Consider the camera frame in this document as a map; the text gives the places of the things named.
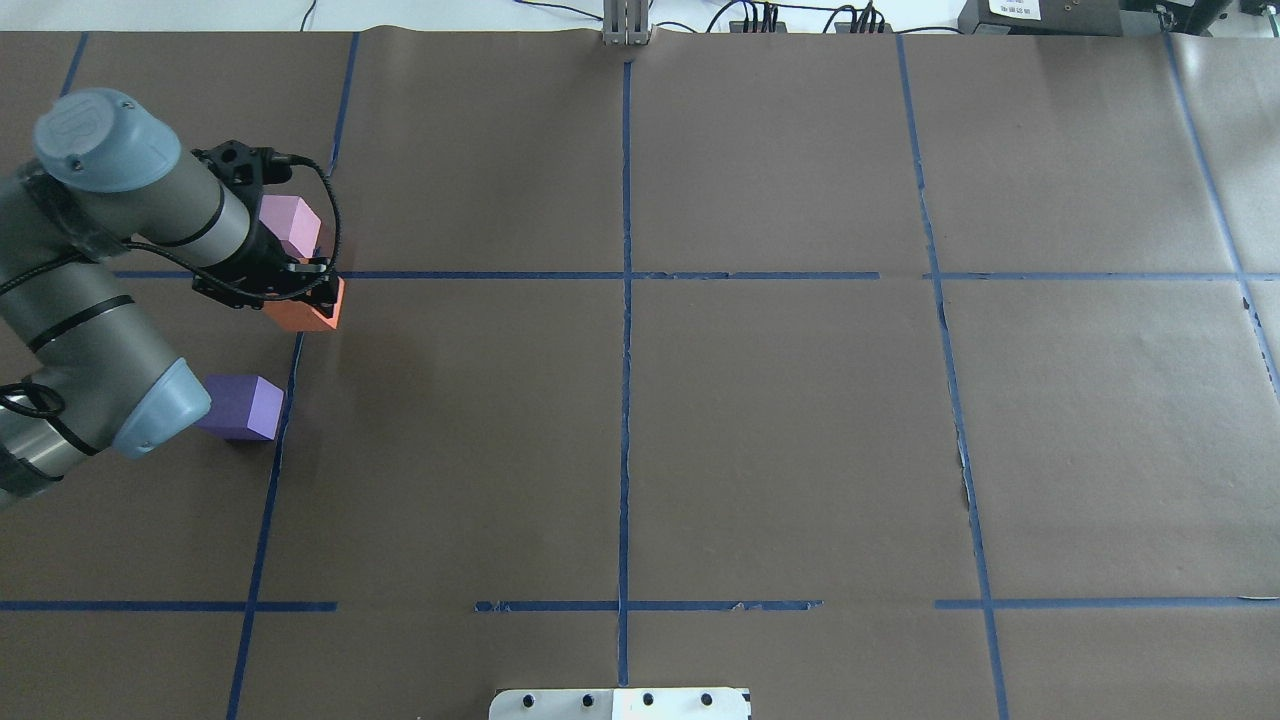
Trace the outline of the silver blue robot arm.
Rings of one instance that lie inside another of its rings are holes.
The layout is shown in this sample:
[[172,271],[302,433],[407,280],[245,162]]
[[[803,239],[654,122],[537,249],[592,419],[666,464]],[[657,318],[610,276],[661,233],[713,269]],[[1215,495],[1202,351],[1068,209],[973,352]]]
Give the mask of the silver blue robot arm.
[[212,400],[109,263],[150,252],[233,307],[339,305],[337,255],[301,258],[261,218],[265,188],[314,159],[227,141],[186,149],[115,88],[56,100],[35,156],[3,178],[3,320],[38,369],[3,386],[3,506],[38,496],[105,450],[138,459]]

